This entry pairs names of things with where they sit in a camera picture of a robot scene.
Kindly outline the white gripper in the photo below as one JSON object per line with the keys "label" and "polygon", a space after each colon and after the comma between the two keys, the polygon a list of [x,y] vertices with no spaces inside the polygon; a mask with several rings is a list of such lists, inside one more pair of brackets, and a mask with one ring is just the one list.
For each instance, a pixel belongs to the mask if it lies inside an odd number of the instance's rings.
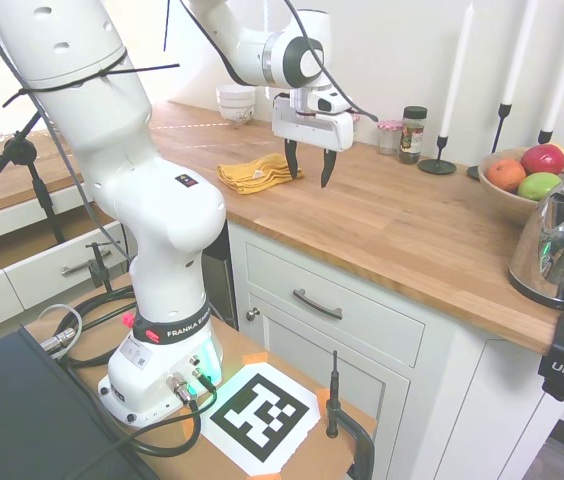
{"label": "white gripper", "polygon": [[285,158],[293,179],[298,177],[299,171],[297,142],[325,149],[321,172],[322,188],[328,185],[331,178],[337,152],[353,145],[354,126],[350,113],[301,115],[292,108],[290,99],[282,96],[273,100],[272,130],[275,136],[285,139]]}

